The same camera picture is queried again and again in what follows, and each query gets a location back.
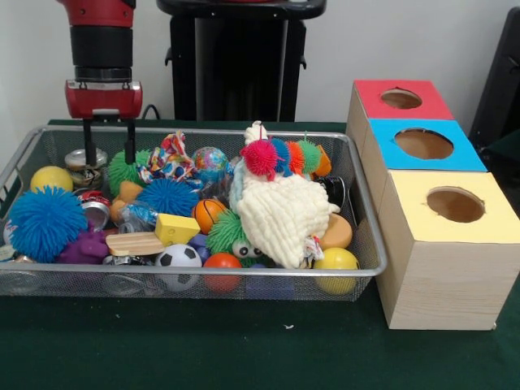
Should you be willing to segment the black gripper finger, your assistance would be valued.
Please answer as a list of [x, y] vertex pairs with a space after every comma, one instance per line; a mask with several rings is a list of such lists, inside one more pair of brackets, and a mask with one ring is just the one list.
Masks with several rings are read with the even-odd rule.
[[91, 130], [91, 119], [83, 119], [83, 134], [84, 134], [84, 151], [85, 151], [85, 162], [87, 166], [97, 165], [97, 150], [96, 145], [93, 142], [92, 130]]
[[136, 161], [136, 127], [134, 119], [125, 120], [127, 140], [124, 144], [125, 162], [133, 164]]

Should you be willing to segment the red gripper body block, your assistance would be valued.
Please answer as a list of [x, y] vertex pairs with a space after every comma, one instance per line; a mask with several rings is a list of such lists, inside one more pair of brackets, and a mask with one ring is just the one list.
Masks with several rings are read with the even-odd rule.
[[101, 115], [135, 119], [142, 108], [139, 81], [98, 83], [67, 80], [65, 96], [68, 112], [73, 119], [93, 119]]

